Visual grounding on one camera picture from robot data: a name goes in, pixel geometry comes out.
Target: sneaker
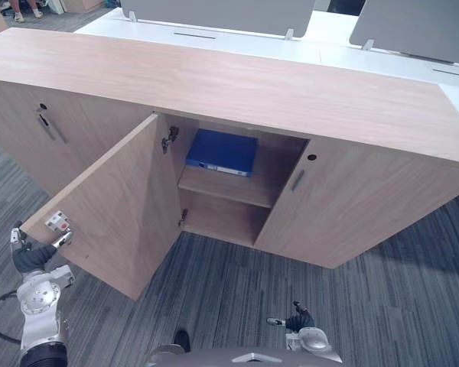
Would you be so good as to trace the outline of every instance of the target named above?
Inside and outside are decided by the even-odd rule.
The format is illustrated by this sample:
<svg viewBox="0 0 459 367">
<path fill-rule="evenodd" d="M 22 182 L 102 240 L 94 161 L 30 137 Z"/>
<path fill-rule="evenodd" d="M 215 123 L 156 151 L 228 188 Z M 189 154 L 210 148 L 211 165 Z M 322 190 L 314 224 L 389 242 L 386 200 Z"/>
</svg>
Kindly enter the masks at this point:
<svg viewBox="0 0 459 367">
<path fill-rule="evenodd" d="M 22 13 L 15 13 L 14 15 L 14 20 L 18 23 L 24 23 L 25 22 L 25 19 L 24 17 L 22 16 Z"/>
<path fill-rule="evenodd" d="M 44 13 L 42 11 L 39 11 L 38 9 L 33 9 L 32 11 L 34 12 L 36 19 L 41 19 L 44 17 Z"/>
<path fill-rule="evenodd" d="M 174 344 L 178 344 L 186 353 L 190 352 L 189 334 L 185 330 L 178 330 L 174 337 Z"/>
</svg>

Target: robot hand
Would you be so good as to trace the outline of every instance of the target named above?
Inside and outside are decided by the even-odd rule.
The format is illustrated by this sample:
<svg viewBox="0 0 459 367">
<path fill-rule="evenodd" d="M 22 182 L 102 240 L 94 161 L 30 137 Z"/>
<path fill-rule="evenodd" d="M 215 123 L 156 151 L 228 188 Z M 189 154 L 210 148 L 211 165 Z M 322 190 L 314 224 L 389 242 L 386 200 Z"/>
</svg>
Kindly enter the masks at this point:
<svg viewBox="0 0 459 367">
<path fill-rule="evenodd" d="M 18 222 L 11 231 L 12 258 L 22 275 L 17 298 L 25 317 L 20 366 L 65 367 L 67 322 L 62 320 L 57 303 L 62 289 L 73 284 L 74 276 L 68 265 L 49 272 L 44 266 L 62 245 L 71 241 L 73 232 L 67 230 L 50 245 L 32 250 L 20 225 Z"/>
<path fill-rule="evenodd" d="M 286 320 L 269 317 L 267 323 L 273 326 L 283 326 L 293 333 L 285 334 L 288 349 L 294 351 L 307 351 L 315 356 L 331 359 L 342 363 L 340 356 L 333 350 L 328 342 L 327 334 L 323 330 L 314 327 L 314 320 L 307 308 L 301 306 L 296 300 L 298 315 L 291 316 Z"/>
</svg>

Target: door handle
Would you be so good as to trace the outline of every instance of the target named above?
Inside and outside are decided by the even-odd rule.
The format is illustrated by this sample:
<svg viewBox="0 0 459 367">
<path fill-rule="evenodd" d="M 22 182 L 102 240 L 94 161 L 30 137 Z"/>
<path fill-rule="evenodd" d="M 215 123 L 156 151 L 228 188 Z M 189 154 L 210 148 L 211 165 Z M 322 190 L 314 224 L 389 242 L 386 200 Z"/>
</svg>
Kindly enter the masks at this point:
<svg viewBox="0 0 459 367">
<path fill-rule="evenodd" d="M 303 181 L 303 177 L 304 177 L 304 170 L 301 170 L 301 172 L 299 172 L 298 176 L 296 177 L 296 180 L 292 184 L 291 191 L 293 193 L 301 186 L 301 182 Z"/>
<path fill-rule="evenodd" d="M 51 132 L 49 122 L 47 122 L 47 120 L 40 113 L 37 114 L 37 122 L 39 122 L 39 125 L 42 126 L 42 128 L 46 131 L 47 136 L 49 136 L 51 140 L 56 140 L 53 133 Z"/>
<path fill-rule="evenodd" d="M 37 118 L 40 120 L 40 124 L 44 127 L 46 132 L 49 134 L 50 138 L 55 140 L 53 134 L 51 133 L 50 127 L 54 129 L 54 131 L 58 134 L 58 136 L 61 138 L 64 144 L 68 144 L 68 139 L 64 136 L 63 132 L 54 124 L 53 121 L 48 120 L 46 118 L 46 114 L 44 113 L 44 109 L 39 108 L 36 110 L 37 112 Z"/>
</svg>

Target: black shoe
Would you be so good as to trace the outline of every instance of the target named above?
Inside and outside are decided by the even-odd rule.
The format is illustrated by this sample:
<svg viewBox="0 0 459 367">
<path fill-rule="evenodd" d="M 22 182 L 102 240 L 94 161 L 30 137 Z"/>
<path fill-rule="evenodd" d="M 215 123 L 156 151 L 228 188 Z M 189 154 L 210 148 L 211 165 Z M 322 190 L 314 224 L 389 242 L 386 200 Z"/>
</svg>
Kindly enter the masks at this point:
<svg viewBox="0 0 459 367">
<path fill-rule="evenodd" d="M 186 353 L 190 352 L 190 340 L 189 340 L 189 334 L 185 330 L 178 330 L 175 333 L 174 337 L 174 344 L 178 344 L 182 348 L 184 348 L 184 351 Z"/>
</svg>

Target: blue folder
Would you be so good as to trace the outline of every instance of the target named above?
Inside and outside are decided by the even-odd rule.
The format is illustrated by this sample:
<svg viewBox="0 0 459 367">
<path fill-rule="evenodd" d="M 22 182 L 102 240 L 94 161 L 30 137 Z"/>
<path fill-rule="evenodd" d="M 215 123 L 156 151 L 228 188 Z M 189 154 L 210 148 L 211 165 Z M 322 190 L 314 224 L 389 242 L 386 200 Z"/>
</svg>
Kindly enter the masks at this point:
<svg viewBox="0 0 459 367">
<path fill-rule="evenodd" d="M 186 164 L 250 177 L 257 145 L 256 138 L 200 128 L 190 147 Z"/>
</svg>

